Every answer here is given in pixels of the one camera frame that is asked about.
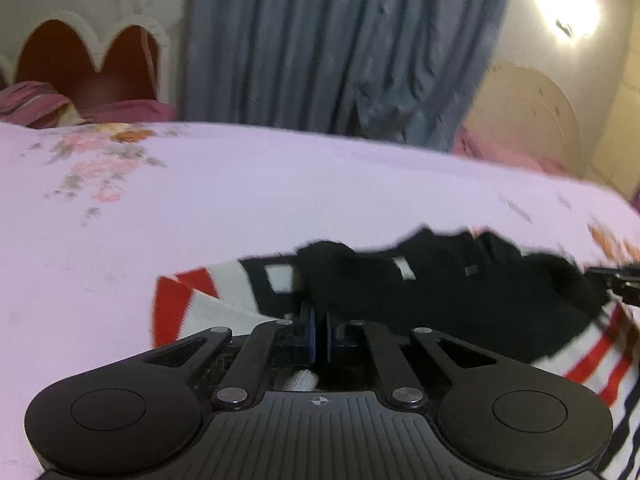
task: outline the bright light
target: bright light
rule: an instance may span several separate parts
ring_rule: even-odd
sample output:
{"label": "bright light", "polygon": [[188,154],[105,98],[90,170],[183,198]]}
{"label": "bright light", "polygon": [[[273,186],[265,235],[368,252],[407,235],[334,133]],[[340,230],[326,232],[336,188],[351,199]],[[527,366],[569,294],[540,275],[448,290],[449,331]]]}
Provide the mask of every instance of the bright light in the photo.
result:
{"label": "bright light", "polygon": [[564,38],[590,36],[600,21],[595,0],[536,0],[546,22]]}

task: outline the round beige headboard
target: round beige headboard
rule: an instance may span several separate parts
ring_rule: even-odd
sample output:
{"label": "round beige headboard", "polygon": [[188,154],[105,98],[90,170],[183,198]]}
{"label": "round beige headboard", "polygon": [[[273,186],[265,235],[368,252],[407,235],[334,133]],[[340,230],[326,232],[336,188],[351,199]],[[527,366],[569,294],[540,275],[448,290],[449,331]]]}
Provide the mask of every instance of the round beige headboard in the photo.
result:
{"label": "round beige headboard", "polygon": [[464,125],[534,156],[580,168],[580,131],[574,110],[556,84],[533,68],[494,62]]}

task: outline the bed sheet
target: bed sheet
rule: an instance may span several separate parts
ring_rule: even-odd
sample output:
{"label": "bed sheet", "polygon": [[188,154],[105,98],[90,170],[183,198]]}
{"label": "bed sheet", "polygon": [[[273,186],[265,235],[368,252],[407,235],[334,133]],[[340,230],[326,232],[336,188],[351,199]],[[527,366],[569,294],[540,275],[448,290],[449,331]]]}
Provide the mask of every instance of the bed sheet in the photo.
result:
{"label": "bed sheet", "polygon": [[0,124],[0,480],[39,474],[22,429],[38,391],[150,347],[158,276],[321,238],[374,248],[422,224],[584,264],[640,246],[610,190],[422,149],[227,124]]}

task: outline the red and white striped fabric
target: red and white striped fabric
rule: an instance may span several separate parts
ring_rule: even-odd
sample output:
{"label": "red and white striped fabric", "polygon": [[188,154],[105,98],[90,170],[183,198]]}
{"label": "red and white striped fabric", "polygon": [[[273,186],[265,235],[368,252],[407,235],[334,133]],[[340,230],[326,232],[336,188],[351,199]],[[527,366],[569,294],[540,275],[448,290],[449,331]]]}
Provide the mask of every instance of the red and white striped fabric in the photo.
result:
{"label": "red and white striped fabric", "polygon": [[[609,406],[614,433],[600,463],[607,480],[636,478],[640,468],[640,333],[630,309],[612,301],[561,351],[533,363],[584,384]],[[156,346],[211,326],[249,333],[271,319],[259,313],[247,272],[238,261],[158,279],[153,313]]]}

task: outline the gray curtain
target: gray curtain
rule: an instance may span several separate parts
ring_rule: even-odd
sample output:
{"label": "gray curtain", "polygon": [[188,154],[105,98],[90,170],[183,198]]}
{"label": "gray curtain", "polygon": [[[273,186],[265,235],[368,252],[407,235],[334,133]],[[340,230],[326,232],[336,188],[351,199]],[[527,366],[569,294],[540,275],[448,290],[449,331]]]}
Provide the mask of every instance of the gray curtain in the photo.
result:
{"label": "gray curtain", "polygon": [[506,0],[192,0],[182,116],[449,150]]}

